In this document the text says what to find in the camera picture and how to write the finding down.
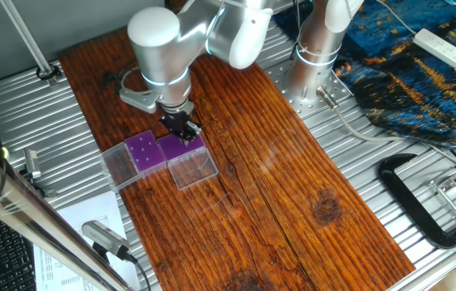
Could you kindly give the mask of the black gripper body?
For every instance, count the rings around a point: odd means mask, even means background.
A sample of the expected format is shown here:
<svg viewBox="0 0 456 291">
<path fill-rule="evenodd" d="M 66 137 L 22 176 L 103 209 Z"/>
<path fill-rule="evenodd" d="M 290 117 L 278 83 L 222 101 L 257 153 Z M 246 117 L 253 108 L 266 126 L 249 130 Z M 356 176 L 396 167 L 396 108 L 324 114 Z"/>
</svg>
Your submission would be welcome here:
<svg viewBox="0 0 456 291">
<path fill-rule="evenodd" d="M 190 120 L 191 117 L 186 112 L 164 112 L 164 116 L 159 122 L 165 126 L 170 133 L 176 136 L 187 136 L 192 134 L 192 130 L 188 125 Z"/>
</svg>

